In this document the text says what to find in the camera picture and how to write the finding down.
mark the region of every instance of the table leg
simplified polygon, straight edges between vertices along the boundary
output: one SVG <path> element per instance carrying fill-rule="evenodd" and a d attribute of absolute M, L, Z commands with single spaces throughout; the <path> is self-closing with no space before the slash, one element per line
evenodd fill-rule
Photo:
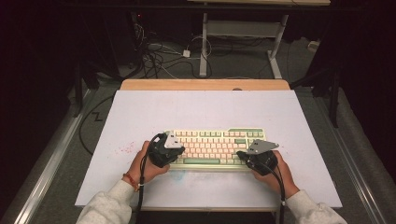
<path fill-rule="evenodd" d="M 206 48 L 206 38 L 207 38 L 207 13 L 204 13 L 204 19 L 202 23 L 202 51 L 201 51 L 201 61 L 199 66 L 199 76 L 206 77 L 206 64 L 207 64 L 207 48 Z"/>
<path fill-rule="evenodd" d="M 280 75 L 280 70 L 279 66 L 277 65 L 276 62 L 276 53 L 277 50 L 279 49 L 280 41 L 282 40 L 283 32 L 285 31 L 286 28 L 286 22 L 288 21 L 289 15 L 283 15 L 282 21 L 279 25 L 279 28 L 276 32 L 276 39 L 275 39 L 275 44 L 273 50 L 268 50 L 268 60 L 270 61 L 271 68 L 274 74 L 274 78 L 282 78 Z"/>

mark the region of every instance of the desk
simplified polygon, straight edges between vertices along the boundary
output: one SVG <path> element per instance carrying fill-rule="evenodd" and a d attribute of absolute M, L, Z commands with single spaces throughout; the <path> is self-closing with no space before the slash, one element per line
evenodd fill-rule
<path fill-rule="evenodd" d="M 210 3 L 229 4 L 252 4 L 252 5 L 286 5 L 296 6 L 328 6 L 330 0 L 189 0 L 202 2 L 205 5 Z M 207 36 L 208 35 L 232 35 L 232 36 L 252 36 L 252 37 L 274 37 L 274 47 L 267 51 L 268 60 L 271 65 L 274 78 L 282 78 L 276 62 L 276 53 L 282 40 L 283 32 L 286 28 L 289 15 L 283 15 L 281 22 L 256 22 L 256 21 L 210 21 L 207 13 L 204 13 L 202 31 L 202 53 L 200 61 L 200 77 L 206 77 L 207 65 Z"/>
<path fill-rule="evenodd" d="M 205 84 L 208 91 L 202 90 Z M 245 90 L 230 91 L 234 88 Z M 296 184 L 316 202 L 342 206 L 298 99 L 285 81 L 190 79 L 124 81 L 76 205 L 84 206 L 99 190 L 110 189 L 143 142 L 156 133 L 170 127 L 221 130 L 230 125 L 263 127 L 268 140 L 280 144 Z M 132 206 L 136 204 L 137 195 Z M 275 211 L 278 204 L 278 195 L 249 172 L 169 171 L 145 186 L 142 210 Z"/>

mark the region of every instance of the dark background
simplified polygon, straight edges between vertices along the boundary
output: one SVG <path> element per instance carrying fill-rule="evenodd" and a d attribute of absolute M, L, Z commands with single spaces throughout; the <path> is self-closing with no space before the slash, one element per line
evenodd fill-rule
<path fill-rule="evenodd" d="M 307 75 L 315 74 L 323 67 L 335 65 L 339 68 L 341 87 L 354 113 L 379 158 L 395 178 L 396 169 L 391 155 L 396 148 L 393 106 L 396 96 L 393 69 L 396 48 L 393 41 L 396 36 L 391 1 L 332 1 L 332 6 L 363 6 L 367 9 L 363 10 L 364 13 L 336 13 L 333 16 L 290 15 L 284 38 L 286 41 L 301 36 L 311 40 L 321 38 L 320 48 Z M 188 40 L 189 34 L 200 29 L 196 24 L 200 24 L 201 17 L 197 21 L 193 15 L 180 14 L 177 17 L 165 14 L 157 12 L 156 18 L 163 17 L 163 24 L 180 21 L 179 27 L 173 26 L 174 30 L 169 33 L 176 34 L 178 29 L 181 41 Z M 150 15 L 146 15 L 147 22 L 155 25 L 149 19 Z M 50 0 L 19 0 L 5 2 L 0 7 L 0 216 L 64 118 L 70 106 L 67 94 L 74 85 L 77 63 L 89 61 L 97 64 L 88 72 L 85 70 L 87 73 L 103 68 L 116 75 L 118 71 L 114 64 L 136 57 L 133 54 L 114 55 L 115 52 L 108 47 L 108 41 L 113 37 L 106 36 L 102 26 L 105 17 L 87 14 L 83 21 L 78 14 L 62 10 Z M 92 27 L 89 32 L 86 24 Z M 121 18 L 108 24 L 110 30 L 126 25 Z M 92 36 L 97 38 L 99 47 L 93 44 Z M 126 47 L 114 46 L 118 55 L 123 55 L 122 49 L 134 48 L 133 43 L 124 43 L 123 46 Z M 324 81 L 317 78 L 311 84 L 318 85 Z"/>

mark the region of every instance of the key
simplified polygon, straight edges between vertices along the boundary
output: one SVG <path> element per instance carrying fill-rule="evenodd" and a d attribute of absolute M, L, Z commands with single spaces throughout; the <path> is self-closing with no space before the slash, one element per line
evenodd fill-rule
<path fill-rule="evenodd" d="M 184 164 L 220 164 L 218 159 L 184 159 Z"/>

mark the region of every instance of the beige keyboard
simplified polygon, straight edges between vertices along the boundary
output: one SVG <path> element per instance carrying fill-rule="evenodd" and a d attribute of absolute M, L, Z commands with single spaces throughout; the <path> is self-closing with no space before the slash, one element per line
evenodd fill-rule
<path fill-rule="evenodd" d="M 171 169 L 174 170 L 248 171 L 236 152 L 247 151 L 255 139 L 266 140 L 264 129 L 260 128 L 172 131 L 186 148 L 171 163 Z"/>

